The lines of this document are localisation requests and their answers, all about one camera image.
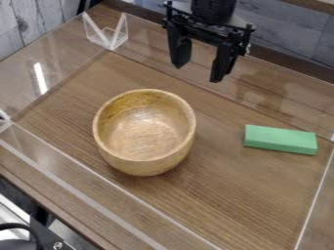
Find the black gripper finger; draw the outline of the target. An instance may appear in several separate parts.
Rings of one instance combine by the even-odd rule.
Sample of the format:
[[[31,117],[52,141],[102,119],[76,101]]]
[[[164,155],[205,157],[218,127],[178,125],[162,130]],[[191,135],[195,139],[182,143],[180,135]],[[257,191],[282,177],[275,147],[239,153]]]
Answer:
[[[210,81],[218,83],[231,72],[239,49],[231,43],[222,43],[217,48],[217,57],[213,61]]]
[[[182,68],[190,62],[192,55],[192,40],[188,31],[183,27],[168,22],[167,36],[172,65],[176,68]]]

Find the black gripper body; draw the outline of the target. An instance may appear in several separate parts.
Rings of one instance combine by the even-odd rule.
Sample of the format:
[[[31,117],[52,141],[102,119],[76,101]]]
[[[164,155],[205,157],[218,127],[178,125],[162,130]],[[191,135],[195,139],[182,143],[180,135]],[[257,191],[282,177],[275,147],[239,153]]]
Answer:
[[[235,14],[238,0],[166,0],[166,20],[221,39],[230,39],[246,55],[251,48],[254,25]]]

